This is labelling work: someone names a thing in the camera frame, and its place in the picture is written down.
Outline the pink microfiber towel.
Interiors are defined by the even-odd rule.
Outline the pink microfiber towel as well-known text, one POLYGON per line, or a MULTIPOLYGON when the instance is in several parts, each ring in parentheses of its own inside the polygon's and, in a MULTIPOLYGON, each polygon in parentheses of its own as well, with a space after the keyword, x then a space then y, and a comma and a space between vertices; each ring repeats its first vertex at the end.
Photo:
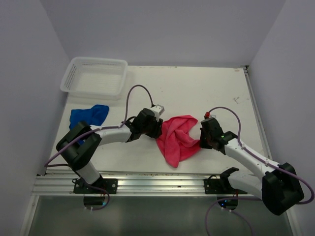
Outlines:
POLYGON ((200 151, 200 141, 189 134, 197 123, 198 120, 190 115, 172 117, 163 122, 162 134, 156 143, 166 163, 171 167, 178 168, 180 162, 200 151))

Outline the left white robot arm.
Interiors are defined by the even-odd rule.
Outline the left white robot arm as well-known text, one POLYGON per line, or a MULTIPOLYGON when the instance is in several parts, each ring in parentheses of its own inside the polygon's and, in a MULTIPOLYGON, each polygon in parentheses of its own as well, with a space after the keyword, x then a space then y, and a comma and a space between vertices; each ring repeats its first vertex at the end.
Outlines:
POLYGON ((84 182, 86 189, 97 193, 105 188, 101 174, 91 163, 98 146, 132 142, 141 135, 157 139, 162 134, 163 120, 160 116, 163 112, 161 105, 144 108, 136 117, 127 119, 120 126, 94 127, 81 121, 58 142, 56 150, 84 182))

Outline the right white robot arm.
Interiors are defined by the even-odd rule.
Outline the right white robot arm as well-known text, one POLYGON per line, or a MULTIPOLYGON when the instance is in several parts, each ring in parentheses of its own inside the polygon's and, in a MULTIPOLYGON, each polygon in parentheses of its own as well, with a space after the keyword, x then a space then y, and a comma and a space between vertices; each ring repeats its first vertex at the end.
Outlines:
POLYGON ((200 147, 221 152, 248 169, 248 173, 231 167, 218 178, 204 179, 206 194, 248 193, 263 201, 274 215, 281 215, 304 198, 296 171, 288 163, 279 164, 247 148, 238 135, 224 132, 214 118, 201 122, 200 147))

